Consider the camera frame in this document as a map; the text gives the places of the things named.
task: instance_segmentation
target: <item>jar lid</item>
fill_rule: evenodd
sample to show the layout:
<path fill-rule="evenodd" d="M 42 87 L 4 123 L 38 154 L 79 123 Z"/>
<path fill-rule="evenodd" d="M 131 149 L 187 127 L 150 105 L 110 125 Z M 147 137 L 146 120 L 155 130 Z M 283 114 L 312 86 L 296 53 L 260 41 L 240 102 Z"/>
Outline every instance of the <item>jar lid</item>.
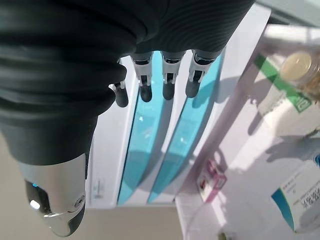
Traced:
<path fill-rule="evenodd" d="M 300 84 L 306 78 L 312 77 L 315 70 L 313 65 L 313 57 L 310 53 L 298 51 L 284 61 L 280 69 L 280 77 L 293 85 Z"/>

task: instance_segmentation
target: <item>beige floor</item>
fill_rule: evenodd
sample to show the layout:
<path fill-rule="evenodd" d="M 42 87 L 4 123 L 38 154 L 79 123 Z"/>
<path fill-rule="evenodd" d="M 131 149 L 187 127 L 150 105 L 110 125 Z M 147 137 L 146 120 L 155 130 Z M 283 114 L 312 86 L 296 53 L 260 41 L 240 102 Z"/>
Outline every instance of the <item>beige floor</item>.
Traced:
<path fill-rule="evenodd" d="M 0 239 L 58 240 L 28 206 L 23 179 L 0 134 Z M 177 211 L 168 208 L 87 210 L 69 240 L 180 240 Z"/>

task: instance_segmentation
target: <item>robotic finger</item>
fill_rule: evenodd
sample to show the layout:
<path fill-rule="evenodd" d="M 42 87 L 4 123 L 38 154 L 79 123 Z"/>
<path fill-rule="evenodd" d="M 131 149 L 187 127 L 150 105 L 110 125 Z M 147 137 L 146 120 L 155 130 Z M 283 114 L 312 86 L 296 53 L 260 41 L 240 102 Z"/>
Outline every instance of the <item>robotic finger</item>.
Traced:
<path fill-rule="evenodd" d="M 179 73 L 181 59 L 186 51 L 162 51 L 163 97 L 171 100 L 175 95 L 175 83 Z"/>
<path fill-rule="evenodd" d="M 140 96 L 146 103 L 150 102 L 152 99 L 152 55 L 152 51 L 146 53 L 135 53 L 131 55 L 136 77 L 139 83 Z"/>
<path fill-rule="evenodd" d="M 112 84 L 111 88 L 115 93 L 116 104 L 121 108 L 125 108 L 129 103 L 125 80 Z"/>
<path fill-rule="evenodd" d="M 189 77 L 185 87 L 185 94 L 188 98 L 194 98 L 200 87 L 200 83 L 211 64 L 216 60 L 221 51 L 208 52 L 202 50 L 192 50 L 193 56 L 189 68 Z"/>

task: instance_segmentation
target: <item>silver robotic arm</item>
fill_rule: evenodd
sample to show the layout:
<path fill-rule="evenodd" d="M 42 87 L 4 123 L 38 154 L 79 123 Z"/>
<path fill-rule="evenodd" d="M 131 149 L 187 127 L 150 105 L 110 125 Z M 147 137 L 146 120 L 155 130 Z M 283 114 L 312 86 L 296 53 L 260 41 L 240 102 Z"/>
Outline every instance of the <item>silver robotic arm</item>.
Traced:
<path fill-rule="evenodd" d="M 115 100 L 128 104 L 119 59 L 131 55 L 141 98 L 149 102 L 152 52 L 161 51 L 169 100 L 181 59 L 193 50 L 186 87 L 192 98 L 253 2 L 0 1 L 0 129 L 28 204 L 55 234 L 71 235 L 84 216 L 98 115 Z"/>

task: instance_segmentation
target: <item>green label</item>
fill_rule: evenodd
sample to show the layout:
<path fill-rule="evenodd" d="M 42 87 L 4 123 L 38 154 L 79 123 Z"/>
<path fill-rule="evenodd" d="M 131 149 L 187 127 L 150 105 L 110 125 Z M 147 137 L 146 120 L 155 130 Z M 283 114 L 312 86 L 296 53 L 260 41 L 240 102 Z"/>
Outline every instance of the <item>green label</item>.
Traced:
<path fill-rule="evenodd" d="M 267 58 L 259 54 L 254 60 L 254 64 L 265 75 L 279 91 L 286 92 L 286 98 L 293 104 L 295 109 L 301 113 L 311 106 L 312 102 L 302 93 L 297 92 L 295 88 L 284 82 L 277 69 L 267 60 Z"/>

